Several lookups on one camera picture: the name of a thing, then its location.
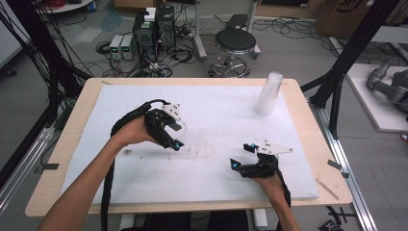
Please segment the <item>aluminium floor rail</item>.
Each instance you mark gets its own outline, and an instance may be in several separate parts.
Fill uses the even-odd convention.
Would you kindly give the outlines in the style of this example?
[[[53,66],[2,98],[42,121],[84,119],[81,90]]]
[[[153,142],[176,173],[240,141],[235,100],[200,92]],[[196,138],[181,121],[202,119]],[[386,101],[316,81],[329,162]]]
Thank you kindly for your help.
[[[7,210],[54,134],[54,127],[42,128],[34,139],[28,142],[28,148],[23,152],[22,160],[18,163],[16,169],[12,171],[10,178],[0,190],[0,217]]]
[[[341,172],[349,173],[349,177],[344,178],[344,180],[351,192],[352,207],[359,221],[361,229],[363,231],[378,231],[373,217],[370,213],[370,209],[353,174],[351,165],[345,155],[342,144],[329,130],[329,114],[324,108],[318,108],[317,106],[312,104],[310,104],[310,108],[316,118],[318,125],[320,126],[320,130],[322,131],[322,134],[325,137],[326,142],[328,143],[334,159],[338,164],[342,165]]]

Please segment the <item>single clear cup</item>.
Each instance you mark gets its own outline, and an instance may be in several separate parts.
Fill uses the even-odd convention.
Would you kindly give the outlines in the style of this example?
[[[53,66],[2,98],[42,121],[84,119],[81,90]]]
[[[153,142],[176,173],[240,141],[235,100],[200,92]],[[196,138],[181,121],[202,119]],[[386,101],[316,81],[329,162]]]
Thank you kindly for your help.
[[[174,136],[179,138],[182,137],[187,132],[187,125],[184,120],[179,120],[177,122],[182,125],[182,129],[179,131],[174,131]]]

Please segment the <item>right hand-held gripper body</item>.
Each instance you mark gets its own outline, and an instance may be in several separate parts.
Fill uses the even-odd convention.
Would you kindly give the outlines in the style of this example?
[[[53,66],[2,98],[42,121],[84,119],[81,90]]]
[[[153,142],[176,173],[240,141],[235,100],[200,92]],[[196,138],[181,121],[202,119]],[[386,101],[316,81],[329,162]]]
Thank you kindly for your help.
[[[268,178],[280,171],[278,155],[292,152],[293,150],[290,147],[276,142],[265,141],[263,144],[258,145],[255,152],[251,152],[258,157],[258,162],[251,165],[242,165],[242,169],[238,173],[247,178]]]

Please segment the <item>person's dark trousers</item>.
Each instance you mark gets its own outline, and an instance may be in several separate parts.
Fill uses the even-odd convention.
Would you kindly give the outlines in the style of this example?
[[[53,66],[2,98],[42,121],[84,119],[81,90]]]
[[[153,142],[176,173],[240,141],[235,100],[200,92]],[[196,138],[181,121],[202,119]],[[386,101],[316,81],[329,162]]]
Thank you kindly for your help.
[[[128,227],[120,231],[198,231],[193,227],[192,213],[153,214],[141,227]],[[249,231],[245,210],[212,211],[204,231]]]

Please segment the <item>black metal frame post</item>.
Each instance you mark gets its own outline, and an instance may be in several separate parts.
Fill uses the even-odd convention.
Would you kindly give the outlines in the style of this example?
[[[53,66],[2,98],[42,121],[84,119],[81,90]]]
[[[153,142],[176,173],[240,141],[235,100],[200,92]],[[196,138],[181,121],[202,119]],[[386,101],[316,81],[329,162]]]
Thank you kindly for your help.
[[[319,109],[323,109],[327,100],[332,98],[328,129],[336,140],[339,138],[338,117],[344,78],[398,2],[399,0],[374,0],[333,66],[324,75],[300,87],[302,92],[318,87],[309,100]]]
[[[76,100],[91,75],[66,59],[41,19],[34,0],[5,0],[15,19],[0,11],[0,21],[28,54],[48,87],[48,102]]]

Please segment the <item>stack of clear plastic cups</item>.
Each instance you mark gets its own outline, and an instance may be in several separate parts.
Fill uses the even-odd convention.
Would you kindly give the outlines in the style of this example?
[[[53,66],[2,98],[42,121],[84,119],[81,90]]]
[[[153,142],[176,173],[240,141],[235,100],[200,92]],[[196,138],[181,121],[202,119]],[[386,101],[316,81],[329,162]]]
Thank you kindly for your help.
[[[272,71],[259,93],[255,111],[260,116],[269,116],[276,104],[280,87],[283,81],[283,75],[279,72]]]

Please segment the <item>grey bench power supply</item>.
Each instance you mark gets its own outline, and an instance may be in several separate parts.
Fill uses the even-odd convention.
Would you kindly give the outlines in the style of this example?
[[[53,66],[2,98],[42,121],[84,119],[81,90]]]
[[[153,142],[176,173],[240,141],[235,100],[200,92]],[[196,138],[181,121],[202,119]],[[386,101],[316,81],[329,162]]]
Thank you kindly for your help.
[[[125,60],[132,60],[135,54],[134,38],[131,35],[125,35],[121,42],[122,55]]]
[[[123,40],[123,36],[120,35],[116,35],[114,36],[114,38],[112,39],[111,43],[110,43],[110,52],[111,52],[111,56],[114,60],[122,60],[123,59],[123,55],[122,55],[122,51],[121,51],[121,42]]]

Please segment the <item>white wall panel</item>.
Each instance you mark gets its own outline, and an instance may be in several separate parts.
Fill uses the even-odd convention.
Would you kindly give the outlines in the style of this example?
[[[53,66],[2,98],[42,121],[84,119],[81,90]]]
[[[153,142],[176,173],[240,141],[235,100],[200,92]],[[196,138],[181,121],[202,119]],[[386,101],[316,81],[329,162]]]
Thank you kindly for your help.
[[[15,31],[21,36],[17,29],[20,22],[6,0],[0,0],[0,16],[4,16],[6,21],[11,23]],[[20,43],[0,20],[0,68],[4,67],[20,50]]]

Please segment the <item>light wooden table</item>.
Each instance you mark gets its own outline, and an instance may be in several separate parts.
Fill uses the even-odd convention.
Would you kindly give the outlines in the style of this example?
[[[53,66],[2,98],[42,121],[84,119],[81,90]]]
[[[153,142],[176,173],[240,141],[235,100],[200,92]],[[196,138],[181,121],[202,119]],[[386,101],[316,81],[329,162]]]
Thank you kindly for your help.
[[[27,216],[45,216],[59,196],[69,187],[64,184],[66,171],[95,106],[99,92],[106,86],[101,81],[125,86],[258,86],[260,89],[265,84],[264,80],[253,78],[93,78],[88,80],[51,155],[52,163],[60,165],[58,169],[45,170],[41,175],[25,209]],[[316,181],[319,190],[318,198],[312,200],[294,200],[292,198],[292,204],[294,206],[312,206],[350,203],[352,196],[341,173],[327,164],[328,160],[333,160],[332,152],[296,80],[284,80],[280,87],[279,96],[285,100],[315,181],[316,178],[322,181],[340,198],[336,200]],[[111,202],[109,211],[112,214],[136,214],[253,209],[266,208],[268,205],[267,198],[263,201],[125,203],[117,205]]]

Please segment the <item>black flat device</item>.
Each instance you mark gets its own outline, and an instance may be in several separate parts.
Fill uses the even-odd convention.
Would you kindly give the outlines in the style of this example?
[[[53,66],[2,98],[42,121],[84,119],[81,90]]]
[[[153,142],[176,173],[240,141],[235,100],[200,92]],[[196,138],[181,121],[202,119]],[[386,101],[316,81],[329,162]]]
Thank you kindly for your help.
[[[227,29],[242,29],[248,19],[247,14],[233,14],[226,23]]]

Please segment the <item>black floor bracket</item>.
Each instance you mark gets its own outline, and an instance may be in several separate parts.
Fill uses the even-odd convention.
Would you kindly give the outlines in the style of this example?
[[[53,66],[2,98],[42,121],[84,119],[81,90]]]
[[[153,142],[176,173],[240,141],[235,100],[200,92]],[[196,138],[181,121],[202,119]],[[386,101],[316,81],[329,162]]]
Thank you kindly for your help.
[[[355,214],[349,214],[344,211],[343,208],[340,208],[340,211],[337,212],[332,206],[327,206],[329,210],[328,215],[332,216],[337,224],[347,223],[348,218],[355,218]]]

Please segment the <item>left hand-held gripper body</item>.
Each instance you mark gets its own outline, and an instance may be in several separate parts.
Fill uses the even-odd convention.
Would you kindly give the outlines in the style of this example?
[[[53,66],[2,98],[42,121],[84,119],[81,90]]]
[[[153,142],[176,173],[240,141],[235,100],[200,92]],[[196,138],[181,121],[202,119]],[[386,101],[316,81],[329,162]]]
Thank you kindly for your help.
[[[144,116],[148,134],[163,148],[166,148],[166,141],[173,139],[166,131],[167,125],[179,120],[181,120],[179,104],[166,103],[161,109],[150,110]]]

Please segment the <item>brown cardboard box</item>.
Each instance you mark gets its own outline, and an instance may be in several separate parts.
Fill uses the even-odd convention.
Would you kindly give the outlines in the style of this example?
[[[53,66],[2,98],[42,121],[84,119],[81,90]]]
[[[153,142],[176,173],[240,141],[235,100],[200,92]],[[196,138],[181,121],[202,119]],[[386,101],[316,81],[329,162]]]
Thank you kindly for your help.
[[[350,39],[357,29],[371,26],[384,14],[396,14],[404,0],[325,0],[318,10],[315,30],[322,37]]]

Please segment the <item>black floor device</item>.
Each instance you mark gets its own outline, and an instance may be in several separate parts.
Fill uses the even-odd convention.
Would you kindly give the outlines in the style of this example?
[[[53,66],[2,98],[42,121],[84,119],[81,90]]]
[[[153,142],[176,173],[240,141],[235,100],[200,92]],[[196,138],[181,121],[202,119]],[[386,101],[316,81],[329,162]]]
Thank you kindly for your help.
[[[344,230],[339,224],[330,219],[319,228],[319,231],[344,231]]]

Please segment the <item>thin wooden stick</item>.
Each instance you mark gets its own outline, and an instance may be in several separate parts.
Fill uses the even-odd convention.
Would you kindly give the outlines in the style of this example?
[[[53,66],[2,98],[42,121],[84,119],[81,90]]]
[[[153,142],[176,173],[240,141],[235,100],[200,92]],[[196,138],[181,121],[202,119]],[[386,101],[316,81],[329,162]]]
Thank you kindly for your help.
[[[316,178],[316,181],[330,194],[332,195],[336,200],[339,200],[340,198],[327,186],[325,185],[322,181]]]

